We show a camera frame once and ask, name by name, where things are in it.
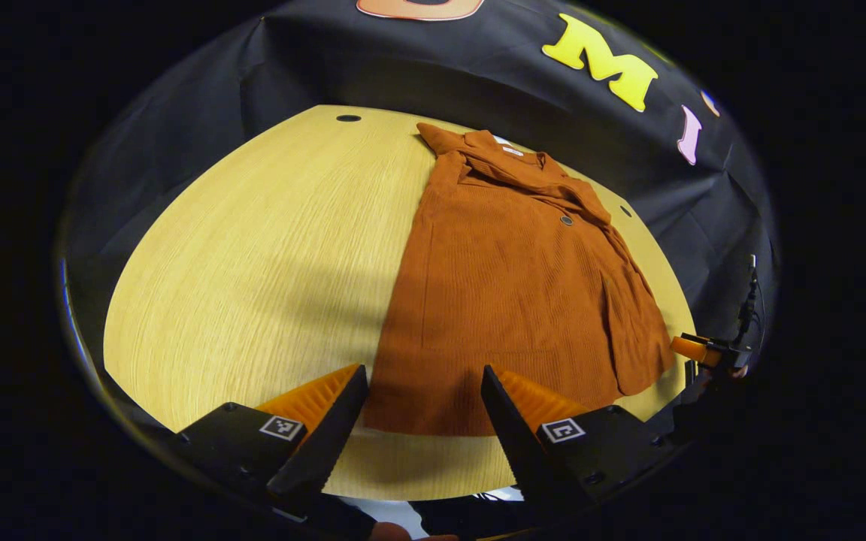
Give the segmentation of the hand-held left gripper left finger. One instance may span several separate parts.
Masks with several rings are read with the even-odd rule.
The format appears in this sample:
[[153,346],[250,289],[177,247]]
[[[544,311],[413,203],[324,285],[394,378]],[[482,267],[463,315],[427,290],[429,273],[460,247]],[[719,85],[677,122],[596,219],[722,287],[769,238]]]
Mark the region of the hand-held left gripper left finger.
[[305,519],[368,397],[364,365],[304,383],[257,407],[223,403],[173,437],[173,452],[254,506]]

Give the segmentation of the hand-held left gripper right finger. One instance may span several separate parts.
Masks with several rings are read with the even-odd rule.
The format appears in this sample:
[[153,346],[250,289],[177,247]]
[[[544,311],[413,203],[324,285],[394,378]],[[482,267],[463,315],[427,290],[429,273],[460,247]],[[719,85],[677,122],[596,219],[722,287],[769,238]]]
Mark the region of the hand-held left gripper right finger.
[[601,506],[678,452],[670,435],[619,405],[590,410],[512,370],[485,366],[480,394],[515,483],[540,519]]

